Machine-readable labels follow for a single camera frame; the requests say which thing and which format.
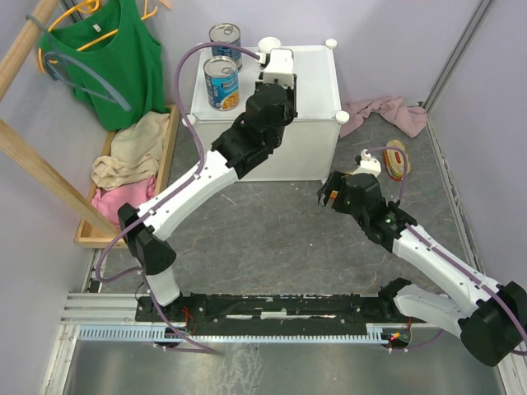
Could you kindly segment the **orange can white lid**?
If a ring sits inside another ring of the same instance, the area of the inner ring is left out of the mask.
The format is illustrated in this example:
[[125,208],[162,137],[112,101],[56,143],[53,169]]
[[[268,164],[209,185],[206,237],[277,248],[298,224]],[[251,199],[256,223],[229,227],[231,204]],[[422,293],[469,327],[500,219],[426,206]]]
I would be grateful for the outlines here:
[[270,54],[273,49],[280,49],[281,47],[281,40],[272,36],[264,37],[258,42],[258,51],[260,53]]

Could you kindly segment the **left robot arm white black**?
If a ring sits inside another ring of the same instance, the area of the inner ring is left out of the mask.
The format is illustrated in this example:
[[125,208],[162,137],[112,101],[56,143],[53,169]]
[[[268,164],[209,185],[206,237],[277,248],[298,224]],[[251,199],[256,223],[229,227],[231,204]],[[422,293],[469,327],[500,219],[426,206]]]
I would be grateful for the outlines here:
[[191,213],[215,193],[243,179],[277,150],[286,126],[297,116],[294,73],[260,74],[245,111],[211,145],[204,157],[163,193],[135,208],[118,210],[124,242],[140,263],[155,300],[153,309],[165,321],[182,311],[168,238]]

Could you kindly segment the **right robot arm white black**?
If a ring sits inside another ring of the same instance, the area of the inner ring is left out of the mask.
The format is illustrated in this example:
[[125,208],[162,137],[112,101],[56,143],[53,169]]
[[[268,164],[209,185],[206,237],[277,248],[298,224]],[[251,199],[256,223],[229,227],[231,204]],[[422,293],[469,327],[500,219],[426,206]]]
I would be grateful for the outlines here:
[[413,265],[445,292],[435,295],[392,281],[388,287],[394,293],[377,303],[384,320],[396,322],[405,315],[430,323],[458,337],[486,366],[522,353],[526,292],[520,285],[502,285],[438,244],[397,202],[385,200],[372,174],[333,171],[317,196],[321,206],[352,216],[371,242]]

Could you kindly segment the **blue can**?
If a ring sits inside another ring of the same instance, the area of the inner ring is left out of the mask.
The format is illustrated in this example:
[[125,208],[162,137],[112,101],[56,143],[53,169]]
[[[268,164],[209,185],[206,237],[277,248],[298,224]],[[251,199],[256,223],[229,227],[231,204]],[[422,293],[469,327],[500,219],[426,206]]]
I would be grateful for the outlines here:
[[236,62],[227,56],[214,56],[203,65],[208,103],[216,110],[229,111],[240,103]]
[[[232,44],[240,47],[240,28],[231,23],[221,23],[212,26],[209,30],[211,42]],[[227,48],[226,46],[211,47],[212,56],[226,56],[232,58],[236,63],[237,69],[242,68],[241,53],[238,50]]]

